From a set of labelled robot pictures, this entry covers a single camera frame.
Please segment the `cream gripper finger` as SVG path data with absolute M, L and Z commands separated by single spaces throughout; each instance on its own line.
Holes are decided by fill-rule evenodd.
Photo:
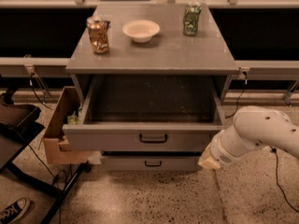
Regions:
M 198 164 L 205 169 L 220 169 L 221 165 L 215 160 L 208 150 L 205 150 L 199 158 Z

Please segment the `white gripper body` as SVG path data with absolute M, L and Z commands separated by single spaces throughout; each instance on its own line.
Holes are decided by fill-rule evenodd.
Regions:
M 217 133 L 209 144 L 209 153 L 216 162 L 217 167 L 229 166 L 240 160 L 239 157 L 232 155 L 225 148 L 221 141 L 224 131 Z

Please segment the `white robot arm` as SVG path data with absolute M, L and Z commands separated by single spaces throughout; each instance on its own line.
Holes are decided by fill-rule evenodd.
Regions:
M 282 111 L 244 106 L 235 113 L 232 124 L 212 138 L 198 164 L 205 169 L 220 169 L 266 146 L 299 158 L 299 127 Z

